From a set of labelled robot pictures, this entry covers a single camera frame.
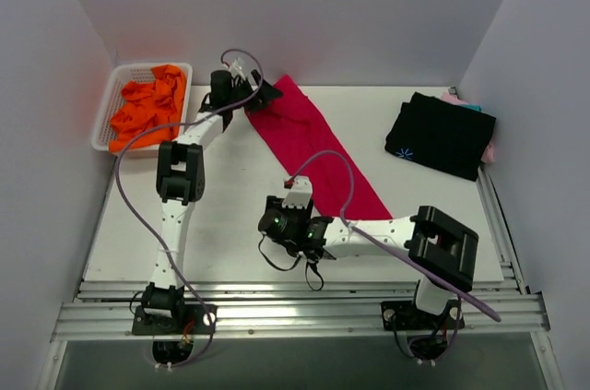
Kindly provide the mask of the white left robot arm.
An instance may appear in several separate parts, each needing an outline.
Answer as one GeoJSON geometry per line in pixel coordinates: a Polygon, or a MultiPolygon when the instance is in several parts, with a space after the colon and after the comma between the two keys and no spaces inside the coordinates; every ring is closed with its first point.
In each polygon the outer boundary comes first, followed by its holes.
{"type": "Polygon", "coordinates": [[[258,70],[246,77],[238,70],[211,74],[210,92],[202,101],[196,124],[159,146],[156,190],[161,200],[159,237],[154,270],[141,297],[141,308],[153,316],[153,324],[165,334],[175,334],[185,325],[182,271],[188,225],[195,204],[205,192],[204,153],[230,125],[233,111],[264,109],[282,96],[258,70]]]}

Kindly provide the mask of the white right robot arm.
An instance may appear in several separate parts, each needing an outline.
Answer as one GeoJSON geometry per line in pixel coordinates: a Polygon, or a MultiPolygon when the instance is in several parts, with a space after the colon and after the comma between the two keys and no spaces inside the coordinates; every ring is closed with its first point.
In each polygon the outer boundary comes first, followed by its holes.
{"type": "Polygon", "coordinates": [[[422,278],[408,307],[415,325],[433,326],[455,297],[473,301],[478,234],[440,209],[421,206],[399,219],[343,222],[314,217],[310,206],[284,207],[282,202],[267,198],[258,231],[290,256],[303,258],[312,271],[322,260],[387,254],[417,269],[422,278]]]}

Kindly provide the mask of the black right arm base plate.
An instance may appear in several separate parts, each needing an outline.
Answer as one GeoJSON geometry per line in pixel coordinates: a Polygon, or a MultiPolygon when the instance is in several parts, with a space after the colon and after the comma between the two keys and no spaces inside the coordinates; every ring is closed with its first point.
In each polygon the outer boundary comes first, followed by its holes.
{"type": "Polygon", "coordinates": [[[380,309],[383,329],[386,331],[430,331],[434,329],[461,330],[466,324],[457,310],[459,301],[447,302],[443,313],[433,315],[419,310],[412,301],[382,301],[380,309]]]}

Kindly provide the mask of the crimson red t-shirt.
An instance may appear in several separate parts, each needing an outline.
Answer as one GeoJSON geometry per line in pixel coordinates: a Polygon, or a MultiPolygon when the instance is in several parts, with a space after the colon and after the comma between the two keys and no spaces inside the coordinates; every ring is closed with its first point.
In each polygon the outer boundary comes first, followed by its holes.
{"type": "Polygon", "coordinates": [[[302,170],[313,185],[313,202],[324,216],[337,217],[348,199],[346,219],[381,220],[393,216],[342,147],[327,121],[290,76],[273,85],[283,96],[248,119],[285,171],[293,175],[316,153],[328,153],[302,170]]]}

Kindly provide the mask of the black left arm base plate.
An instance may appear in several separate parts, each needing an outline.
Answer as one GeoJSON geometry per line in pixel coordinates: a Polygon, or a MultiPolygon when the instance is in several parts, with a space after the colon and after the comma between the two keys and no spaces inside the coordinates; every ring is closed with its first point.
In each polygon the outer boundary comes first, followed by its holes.
{"type": "Polygon", "coordinates": [[[169,313],[147,313],[141,306],[135,307],[131,328],[134,336],[167,335],[209,335],[215,331],[218,307],[207,306],[207,311],[200,304],[188,304],[184,314],[172,317],[169,313]]]}

